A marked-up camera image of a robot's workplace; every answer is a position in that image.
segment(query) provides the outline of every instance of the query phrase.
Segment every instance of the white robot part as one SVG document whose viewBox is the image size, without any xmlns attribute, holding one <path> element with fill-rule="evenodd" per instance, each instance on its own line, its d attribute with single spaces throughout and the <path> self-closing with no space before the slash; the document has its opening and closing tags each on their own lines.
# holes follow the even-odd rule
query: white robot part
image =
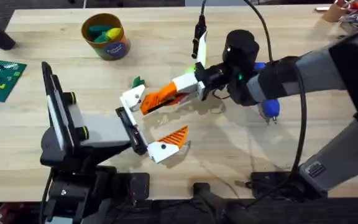
<svg viewBox="0 0 358 224">
<path fill-rule="evenodd" d="M 143 93 L 145 90 L 144 85 L 139 85 L 131 90 L 128 90 L 122 94 L 127 106 L 132 112 L 138 111 L 140 103 L 143 100 Z"/>
<path fill-rule="evenodd" d="M 156 163 L 160 163 L 166 158 L 179 152 L 179 147 L 174 144 L 164 142 L 153 142 L 147 146 L 150 158 Z"/>
<path fill-rule="evenodd" d="M 153 159 L 156 163 L 159 163 L 177 153 L 179 151 L 179 147 L 163 142 L 152 142 L 151 144 L 147 144 L 146 138 L 144 137 L 142 131 L 139 129 L 136 120 L 132 115 L 132 112 L 139 110 L 139 106 L 143 100 L 144 90 L 144 85 L 140 85 L 131 90 L 128 90 L 122 94 L 120 101 L 132 125 L 139 132 L 141 140 L 145 145 L 147 145 L 147 152 L 149 153 L 150 158 Z"/>
</svg>

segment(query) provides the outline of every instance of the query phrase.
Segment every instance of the wooden table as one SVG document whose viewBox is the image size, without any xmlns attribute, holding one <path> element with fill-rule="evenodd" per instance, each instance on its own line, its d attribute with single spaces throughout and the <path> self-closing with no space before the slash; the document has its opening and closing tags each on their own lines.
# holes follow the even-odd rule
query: wooden table
<svg viewBox="0 0 358 224">
<path fill-rule="evenodd" d="M 321 21 L 315 5 L 260 6 L 270 31 L 273 57 L 301 55 L 336 40 L 344 31 Z M 140 75 L 155 91 L 181 75 L 190 57 L 199 8 L 17 10 L 8 34 L 17 47 L 0 50 L 0 60 L 26 63 L 23 76 L 0 103 L 0 201 L 40 200 L 48 167 L 40 165 L 40 139 L 48 128 L 41 61 L 51 64 L 63 89 L 74 91 L 83 113 L 111 114 L 119 96 Z M 109 12 L 117 15 L 132 42 L 128 56 L 101 60 L 80 34 L 82 22 Z M 250 30 L 260 45 L 258 61 L 267 61 L 262 25 L 249 7 L 208 7 L 208 65 L 219 63 L 225 38 L 233 29 Z M 308 94 L 308 129 L 303 161 L 345 128 L 355 109 L 345 91 Z M 209 97 L 204 102 L 165 107 L 148 116 L 136 114 L 148 141 L 189 124 L 181 152 L 163 164 L 128 149 L 104 164 L 121 172 L 148 172 L 150 198 L 189 198 L 193 182 L 209 182 L 222 197 L 252 197 L 236 185 L 252 171 L 288 170 L 300 128 L 299 96 L 281 99 L 278 124 L 267 126 L 255 107 Z M 330 192 L 358 197 L 358 177 Z"/>
</svg>

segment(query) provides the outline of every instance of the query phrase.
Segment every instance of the floor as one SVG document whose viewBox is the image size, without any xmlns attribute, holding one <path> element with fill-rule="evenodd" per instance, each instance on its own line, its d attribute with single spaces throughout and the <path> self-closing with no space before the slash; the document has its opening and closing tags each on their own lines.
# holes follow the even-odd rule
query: floor
<svg viewBox="0 0 358 224">
<path fill-rule="evenodd" d="M 282 3 L 302 3 L 310 0 L 274 0 Z M 314 0 L 313 2 L 327 2 L 327 0 Z M 158 6 L 184 6 L 185 0 L 124 0 L 124 7 L 158 7 Z M 0 27 L 3 29 L 9 22 L 15 9 L 48 9 L 82 7 L 83 1 L 77 0 L 71 4 L 66 0 L 0 0 Z M 88 0 L 88 7 L 116 7 L 116 0 Z M 17 223 L 37 223 L 38 204 L 30 204 L 22 214 L 22 220 Z M 323 201 L 313 201 L 302 204 L 292 202 L 261 202 L 250 209 L 256 217 L 268 218 L 272 223 L 358 223 L 358 198 L 338 198 Z M 211 223 L 209 216 L 203 211 L 201 205 L 197 208 L 189 203 L 182 203 L 175 207 L 159 212 L 159 209 L 141 213 L 115 212 L 112 208 L 107 223 Z"/>
</svg>

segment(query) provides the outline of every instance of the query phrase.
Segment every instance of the green toy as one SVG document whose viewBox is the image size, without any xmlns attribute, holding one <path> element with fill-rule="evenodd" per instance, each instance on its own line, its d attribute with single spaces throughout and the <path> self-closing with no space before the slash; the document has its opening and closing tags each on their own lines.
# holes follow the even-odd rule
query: green toy
<svg viewBox="0 0 358 224">
<path fill-rule="evenodd" d="M 88 33 L 92 38 L 95 39 L 99 37 L 102 34 L 102 32 L 107 32 L 109 29 L 112 29 L 112 26 L 104 26 L 104 25 L 90 26 L 88 28 Z"/>
<path fill-rule="evenodd" d="M 0 60 L 0 102 L 5 102 L 26 65 Z"/>
<path fill-rule="evenodd" d="M 132 88 L 138 87 L 138 86 L 140 86 L 140 85 L 145 85 L 145 82 L 144 82 L 143 79 L 140 79 L 140 77 L 136 77 L 136 78 L 134 79 L 133 84 L 132 84 Z"/>
<path fill-rule="evenodd" d="M 103 43 L 103 42 L 107 42 L 110 40 L 110 38 L 107 36 L 106 34 L 107 32 L 102 32 L 102 34 L 96 38 L 93 42 L 95 43 Z"/>
</svg>

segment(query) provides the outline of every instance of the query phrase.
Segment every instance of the black cable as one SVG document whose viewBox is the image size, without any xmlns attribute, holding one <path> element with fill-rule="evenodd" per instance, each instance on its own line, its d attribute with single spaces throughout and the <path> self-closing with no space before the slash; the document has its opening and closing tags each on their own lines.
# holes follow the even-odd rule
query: black cable
<svg viewBox="0 0 358 224">
<path fill-rule="evenodd" d="M 47 200 L 48 190 L 50 187 L 50 183 L 52 182 L 53 170 L 52 168 L 49 170 L 49 176 L 47 179 L 47 183 L 45 184 L 44 193 L 42 194 L 41 206 L 40 206 L 40 214 L 39 214 L 39 224 L 44 224 L 44 208 Z"/>
<path fill-rule="evenodd" d="M 215 89 L 215 90 L 212 91 L 212 95 L 213 95 L 215 98 L 220 99 L 220 100 L 224 100 L 224 99 L 227 99 L 227 98 L 230 97 L 230 95 L 225 96 L 225 97 L 220 97 L 220 96 L 216 95 L 216 93 L 215 93 L 216 90 L 217 90 L 217 89 Z"/>
<path fill-rule="evenodd" d="M 258 9 L 255 8 L 255 6 L 249 2 L 248 0 L 244 0 L 249 7 L 251 7 L 252 10 L 254 10 L 254 12 L 256 13 L 256 15 L 259 17 L 260 21 L 262 22 L 262 25 L 264 27 L 265 30 L 265 34 L 266 34 L 266 41 L 267 41 L 267 52 L 268 52 L 268 60 L 270 62 L 273 61 L 273 56 L 272 56 L 272 45 L 270 44 L 270 36 L 269 36 L 269 31 L 267 30 L 267 26 L 266 26 L 266 22 L 265 19 L 263 18 L 263 16 L 259 13 Z"/>
<path fill-rule="evenodd" d="M 302 152 L 303 152 L 303 145 L 305 143 L 305 136 L 306 136 L 306 125 L 307 125 L 307 107 L 306 107 L 306 91 L 305 86 L 303 84 L 303 78 L 298 70 L 297 67 L 295 67 L 295 73 L 296 77 L 298 79 L 298 86 L 299 86 L 299 92 L 300 92 L 300 98 L 301 98 L 301 129 L 299 133 L 299 141 L 298 141 L 298 148 L 296 150 L 295 160 L 293 161 L 292 169 L 290 172 L 290 175 L 286 180 L 284 180 L 281 184 L 278 184 L 276 187 L 272 188 L 271 190 L 265 192 L 261 196 L 257 197 L 255 200 L 253 200 L 251 203 L 247 205 L 243 205 L 241 203 L 241 206 L 243 206 L 245 209 L 248 209 L 249 207 L 255 205 L 259 201 L 261 201 L 266 196 L 274 193 L 281 187 L 283 187 L 290 178 L 295 175 L 298 172 L 298 166 L 301 160 Z"/>
<path fill-rule="evenodd" d="M 204 15 L 205 3 L 206 3 L 206 0 L 204 0 L 201 5 L 201 15 Z"/>
<path fill-rule="evenodd" d="M 254 10 L 254 12 L 259 17 L 260 21 L 262 22 L 262 25 L 264 27 L 265 34 L 266 34 L 268 59 L 269 59 L 269 61 L 272 62 L 273 61 L 272 46 L 270 43 L 269 31 L 267 29 L 265 19 L 263 18 L 263 16 L 260 14 L 260 12 L 256 9 L 256 7 L 253 4 L 251 4 L 248 0 L 244 0 L 244 2 L 246 2 L 251 7 L 252 10 Z M 305 92 L 305 86 L 303 84 L 303 79 L 302 79 L 302 76 L 301 76 L 298 68 L 295 67 L 295 71 L 296 71 L 295 72 L 296 77 L 298 79 L 298 86 L 299 86 L 300 98 L 301 98 L 301 129 L 300 129 L 300 134 L 299 134 L 298 148 L 296 150 L 295 160 L 294 160 L 292 168 L 291 168 L 290 176 L 286 180 L 284 180 L 281 184 L 278 184 L 277 186 L 272 187 L 269 191 L 267 191 L 264 194 L 262 194 L 261 196 L 257 197 L 251 203 L 248 203 L 247 205 L 243 205 L 242 203 L 239 202 L 238 204 L 240 206 L 244 207 L 245 209 L 250 208 L 251 206 L 253 206 L 256 203 L 258 203 L 259 201 L 261 201 L 266 196 L 276 192 L 278 189 L 283 187 L 290 180 L 290 177 L 295 175 L 298 171 L 299 162 L 300 162 L 301 155 L 303 152 L 303 145 L 305 143 L 307 107 L 306 107 L 306 92 Z"/>
</svg>

